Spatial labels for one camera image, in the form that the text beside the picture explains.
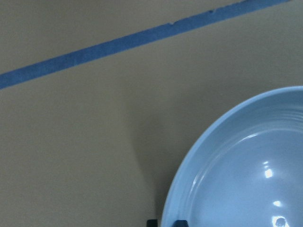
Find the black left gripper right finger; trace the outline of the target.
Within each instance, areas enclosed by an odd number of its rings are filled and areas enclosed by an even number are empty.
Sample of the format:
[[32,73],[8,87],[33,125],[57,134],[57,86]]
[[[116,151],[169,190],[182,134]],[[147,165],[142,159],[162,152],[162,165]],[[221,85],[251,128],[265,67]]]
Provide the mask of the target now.
[[173,227],[188,227],[188,222],[186,220],[176,220]]

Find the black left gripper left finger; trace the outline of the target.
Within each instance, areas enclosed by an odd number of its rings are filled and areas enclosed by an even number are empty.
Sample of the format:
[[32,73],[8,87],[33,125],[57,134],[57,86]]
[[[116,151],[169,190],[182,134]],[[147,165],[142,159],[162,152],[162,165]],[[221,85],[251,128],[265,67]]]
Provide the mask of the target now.
[[158,227],[157,219],[149,219],[146,221],[146,227]]

